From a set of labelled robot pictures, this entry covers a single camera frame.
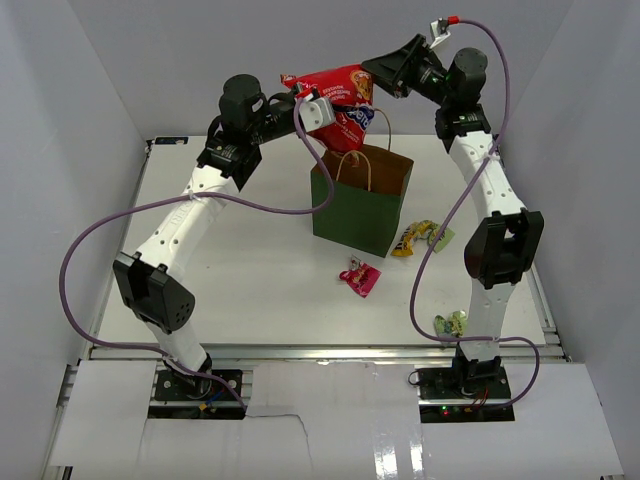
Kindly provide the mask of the pink candy packet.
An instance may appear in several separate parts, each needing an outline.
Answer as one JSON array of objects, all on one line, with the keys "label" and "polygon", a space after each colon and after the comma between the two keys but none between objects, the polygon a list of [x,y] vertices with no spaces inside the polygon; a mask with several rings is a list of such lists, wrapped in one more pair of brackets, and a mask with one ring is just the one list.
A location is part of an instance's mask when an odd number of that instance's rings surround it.
[{"label": "pink candy packet", "polygon": [[381,272],[352,255],[349,268],[339,274],[339,279],[345,282],[357,295],[366,298],[376,285]]}]

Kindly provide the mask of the yellow candy packet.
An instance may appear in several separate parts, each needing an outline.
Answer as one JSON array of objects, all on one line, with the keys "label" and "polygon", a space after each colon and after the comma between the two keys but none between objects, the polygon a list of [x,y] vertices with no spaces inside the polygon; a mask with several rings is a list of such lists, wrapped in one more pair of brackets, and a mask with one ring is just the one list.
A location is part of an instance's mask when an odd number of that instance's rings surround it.
[{"label": "yellow candy packet", "polygon": [[414,254],[413,247],[417,240],[426,239],[436,224],[431,220],[411,223],[402,233],[399,241],[391,251],[395,257],[408,257]]}]

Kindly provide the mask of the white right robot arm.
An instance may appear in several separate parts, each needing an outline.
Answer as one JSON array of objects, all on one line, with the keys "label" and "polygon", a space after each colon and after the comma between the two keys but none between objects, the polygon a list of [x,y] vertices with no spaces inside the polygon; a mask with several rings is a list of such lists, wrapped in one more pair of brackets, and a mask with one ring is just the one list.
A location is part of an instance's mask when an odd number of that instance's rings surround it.
[{"label": "white right robot arm", "polygon": [[544,218],[530,211],[506,177],[498,139],[480,103],[488,59],[475,48],[459,50],[443,66],[422,35],[389,54],[363,62],[375,85],[405,98],[417,92],[434,102],[436,135],[467,184],[479,224],[464,249],[472,279],[467,327],[455,344],[449,383],[472,399],[499,377],[499,339],[508,301],[530,270],[544,228]]}]

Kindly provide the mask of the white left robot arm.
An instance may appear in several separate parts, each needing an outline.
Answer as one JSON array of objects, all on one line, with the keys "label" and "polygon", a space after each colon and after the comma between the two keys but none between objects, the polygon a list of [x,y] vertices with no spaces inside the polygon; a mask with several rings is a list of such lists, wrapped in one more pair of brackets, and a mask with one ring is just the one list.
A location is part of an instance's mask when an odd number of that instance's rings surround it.
[{"label": "white left robot arm", "polygon": [[186,268],[213,221],[256,170],[261,145],[304,124],[300,92],[293,84],[266,97],[252,75],[227,80],[219,114],[180,201],[133,254],[121,252],[114,261],[124,305],[152,332],[172,379],[188,398],[206,396],[213,381],[211,358],[189,323],[196,300],[182,283]]}]

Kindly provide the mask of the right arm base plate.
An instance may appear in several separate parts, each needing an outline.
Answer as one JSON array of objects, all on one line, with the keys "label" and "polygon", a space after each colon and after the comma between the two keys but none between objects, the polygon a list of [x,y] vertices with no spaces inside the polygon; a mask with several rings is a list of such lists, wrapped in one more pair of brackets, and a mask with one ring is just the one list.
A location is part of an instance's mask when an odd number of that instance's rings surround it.
[{"label": "right arm base plate", "polygon": [[514,422],[511,389],[503,367],[495,379],[480,379],[466,386],[454,382],[450,368],[413,370],[407,382],[417,390],[422,424]]}]

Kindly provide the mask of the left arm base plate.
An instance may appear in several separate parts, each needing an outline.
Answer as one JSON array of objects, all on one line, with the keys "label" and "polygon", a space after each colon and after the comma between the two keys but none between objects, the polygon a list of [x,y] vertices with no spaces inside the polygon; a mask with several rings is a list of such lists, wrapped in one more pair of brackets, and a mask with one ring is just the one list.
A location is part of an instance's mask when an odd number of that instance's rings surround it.
[{"label": "left arm base plate", "polygon": [[147,417],[155,420],[242,420],[244,409],[228,388],[204,379],[189,390],[168,368],[159,370],[152,389]]}]

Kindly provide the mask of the red cookie snack bag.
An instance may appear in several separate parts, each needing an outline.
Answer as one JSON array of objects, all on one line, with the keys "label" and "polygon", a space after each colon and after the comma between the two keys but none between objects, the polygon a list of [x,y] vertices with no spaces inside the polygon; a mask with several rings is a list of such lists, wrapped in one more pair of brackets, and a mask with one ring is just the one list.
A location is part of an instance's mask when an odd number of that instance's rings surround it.
[{"label": "red cookie snack bag", "polygon": [[296,84],[304,90],[315,88],[330,100],[335,122],[311,133],[325,148],[337,153],[361,149],[375,113],[373,78],[360,64],[304,75],[281,74],[280,82],[288,88]]}]

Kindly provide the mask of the light green snack wrapper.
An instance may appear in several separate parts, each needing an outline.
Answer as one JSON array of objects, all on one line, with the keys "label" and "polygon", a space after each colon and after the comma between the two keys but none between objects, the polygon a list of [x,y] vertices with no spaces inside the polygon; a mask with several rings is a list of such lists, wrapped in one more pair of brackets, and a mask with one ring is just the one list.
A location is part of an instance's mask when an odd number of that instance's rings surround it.
[{"label": "light green snack wrapper", "polygon": [[462,337],[467,328],[467,313],[464,310],[456,310],[447,317],[436,315],[433,324],[440,344],[444,347],[454,346],[457,338]]}]

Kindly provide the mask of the green candy wrapper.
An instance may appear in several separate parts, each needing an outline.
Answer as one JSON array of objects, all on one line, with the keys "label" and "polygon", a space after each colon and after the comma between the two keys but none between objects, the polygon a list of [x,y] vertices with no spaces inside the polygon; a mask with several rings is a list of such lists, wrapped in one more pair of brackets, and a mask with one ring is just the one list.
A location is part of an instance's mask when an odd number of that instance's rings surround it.
[{"label": "green candy wrapper", "polygon": [[449,227],[442,229],[439,224],[433,223],[426,230],[426,240],[428,246],[433,248],[434,253],[441,252],[454,238],[455,232]]}]

